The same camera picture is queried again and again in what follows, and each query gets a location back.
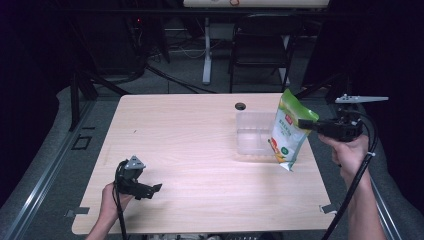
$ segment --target black chair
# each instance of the black chair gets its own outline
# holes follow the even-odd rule
[[[302,30],[302,20],[292,15],[252,14],[241,17],[234,25],[233,46],[228,72],[233,92],[235,67],[285,68],[281,92],[284,91],[293,55],[293,45]],[[289,36],[287,46],[283,36]]]

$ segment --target green snack bag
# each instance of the green snack bag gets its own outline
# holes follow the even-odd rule
[[[304,107],[289,89],[284,91],[278,104],[272,136],[268,140],[282,167],[291,171],[300,147],[311,131],[300,129],[298,120],[315,122],[318,118],[318,114]]]

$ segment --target dark background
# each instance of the dark background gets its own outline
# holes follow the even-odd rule
[[[43,143],[58,111],[56,94],[69,86],[75,70],[130,72],[142,63],[130,41],[117,44],[128,39],[124,24],[109,24],[113,17],[96,22],[73,19],[74,26],[80,26],[76,30],[64,16],[39,11],[49,4],[35,0],[1,4],[1,204]],[[108,5],[117,6],[113,1]],[[423,8],[418,1],[333,0],[330,11],[372,15],[366,22],[324,23],[304,83],[316,84],[346,72],[353,94],[389,97],[364,106],[379,127],[389,173],[402,194],[424,213]],[[101,49],[109,47],[116,49],[115,57],[102,55]]]

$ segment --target clear plastic container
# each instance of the clear plastic container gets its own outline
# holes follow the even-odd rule
[[[275,121],[273,112],[238,112],[237,152],[243,155],[274,155],[268,139]]]

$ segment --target human arm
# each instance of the human arm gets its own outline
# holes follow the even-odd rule
[[[118,211],[112,194],[115,195],[113,183],[109,183],[103,188],[99,217],[88,234],[87,240],[105,239],[109,230],[118,219]],[[119,198],[122,210],[125,210],[133,196],[120,193]]]
[[[319,139],[333,148],[333,161],[341,166],[340,175],[349,188],[368,152],[368,137],[359,136],[352,142],[339,142],[319,135]],[[348,206],[349,239],[386,239],[381,227],[371,176],[365,170]]]

